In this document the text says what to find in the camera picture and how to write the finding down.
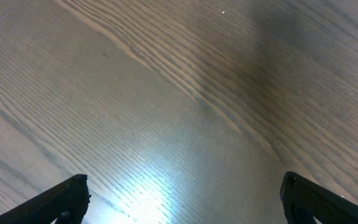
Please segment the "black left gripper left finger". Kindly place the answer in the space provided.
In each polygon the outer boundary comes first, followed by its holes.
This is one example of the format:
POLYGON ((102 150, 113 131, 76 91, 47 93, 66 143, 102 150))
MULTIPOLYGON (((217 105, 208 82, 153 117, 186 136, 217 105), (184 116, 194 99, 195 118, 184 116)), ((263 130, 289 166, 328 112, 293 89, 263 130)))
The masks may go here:
POLYGON ((90 203, 88 176, 76 174, 0 215, 0 224, 81 224, 90 203))

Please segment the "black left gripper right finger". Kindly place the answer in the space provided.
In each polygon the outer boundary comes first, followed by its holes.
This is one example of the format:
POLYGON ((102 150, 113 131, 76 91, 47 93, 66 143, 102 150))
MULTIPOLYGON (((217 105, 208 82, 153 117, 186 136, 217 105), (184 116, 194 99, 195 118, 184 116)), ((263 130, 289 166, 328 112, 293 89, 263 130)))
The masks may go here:
POLYGON ((289 224, 358 224, 358 205, 295 172, 285 173, 280 199, 289 224))

